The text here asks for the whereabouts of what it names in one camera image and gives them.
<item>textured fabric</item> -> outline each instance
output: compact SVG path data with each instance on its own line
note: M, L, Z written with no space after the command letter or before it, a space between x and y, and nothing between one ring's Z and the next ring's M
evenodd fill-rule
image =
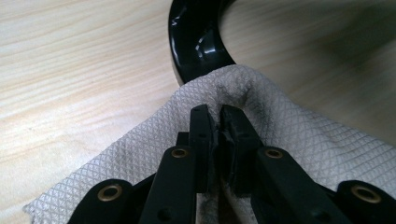
M189 130L190 110L202 104L215 122L222 105L242 108L265 145L286 149L321 185L335 189L359 179L396 197L396 148L295 105L262 74L231 65L182 86L151 118L24 210L34 223L65 223L98 182L120 178L136 184L155 173L177 133ZM228 198L243 223L256 222L248 199ZM216 199L204 195L198 201L206 214L198 214L199 222L216 223Z

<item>wooden surface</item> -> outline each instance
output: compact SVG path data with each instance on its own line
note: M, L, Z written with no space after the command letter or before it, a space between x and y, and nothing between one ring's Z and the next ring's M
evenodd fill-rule
M170 4L0 1L0 223L29 222L25 204L178 88ZM394 39L359 64L326 48L366 7L239 0L221 32L236 62L263 72L296 103L395 146Z

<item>wood grain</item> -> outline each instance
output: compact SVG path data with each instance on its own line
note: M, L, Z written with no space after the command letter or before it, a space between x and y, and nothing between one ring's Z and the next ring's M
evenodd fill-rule
M0 2L0 223L148 118L178 88L171 1ZM236 1L233 58L296 103L396 145L396 44L363 68L323 47L368 6Z

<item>cloth fold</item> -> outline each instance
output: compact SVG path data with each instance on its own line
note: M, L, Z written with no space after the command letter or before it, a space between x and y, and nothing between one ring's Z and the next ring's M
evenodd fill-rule
M372 136L331 121L294 104L261 73L230 65L180 87L152 117L139 124L100 155L23 209L33 223L67 223L74 209L97 183L119 178L133 185L156 172L163 152L176 143L178 132L189 130L190 110L207 104L215 122L222 105L244 110L267 146L281 147L317 183L336 189L358 179L396 197L396 148ZM198 220L216 223L214 201L198 200ZM243 223L255 223L248 199L228 194Z

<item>black curved handle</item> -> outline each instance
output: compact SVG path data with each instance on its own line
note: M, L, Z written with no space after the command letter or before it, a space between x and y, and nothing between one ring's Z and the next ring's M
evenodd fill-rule
M219 34L219 15L230 0L174 0L168 31L175 72L183 83L235 64Z

